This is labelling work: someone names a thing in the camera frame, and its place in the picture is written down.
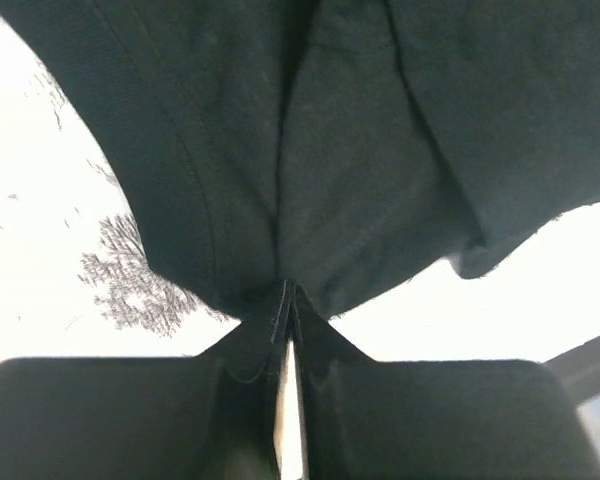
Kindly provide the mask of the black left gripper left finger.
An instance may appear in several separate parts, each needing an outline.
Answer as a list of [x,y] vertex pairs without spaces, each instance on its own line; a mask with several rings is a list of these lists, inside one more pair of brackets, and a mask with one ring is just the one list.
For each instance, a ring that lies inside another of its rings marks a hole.
[[276,479],[291,285],[193,357],[0,363],[0,479]]

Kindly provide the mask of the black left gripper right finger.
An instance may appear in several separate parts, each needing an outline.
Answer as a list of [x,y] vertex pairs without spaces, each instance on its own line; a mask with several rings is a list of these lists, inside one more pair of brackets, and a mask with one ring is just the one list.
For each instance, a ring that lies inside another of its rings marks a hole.
[[379,362],[291,304],[312,479],[600,479],[575,407],[523,360]]

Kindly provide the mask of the black t shirt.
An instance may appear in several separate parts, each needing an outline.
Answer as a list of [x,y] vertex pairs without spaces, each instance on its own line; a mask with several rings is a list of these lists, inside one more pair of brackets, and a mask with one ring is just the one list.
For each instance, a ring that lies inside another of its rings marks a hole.
[[480,277],[600,202],[600,1],[0,1],[107,157],[152,270],[324,316]]

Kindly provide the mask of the aluminium frame rail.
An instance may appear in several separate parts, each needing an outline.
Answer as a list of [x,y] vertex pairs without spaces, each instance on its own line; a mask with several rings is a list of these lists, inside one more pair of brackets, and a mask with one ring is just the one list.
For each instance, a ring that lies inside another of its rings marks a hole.
[[600,396],[600,336],[544,363],[576,404]]

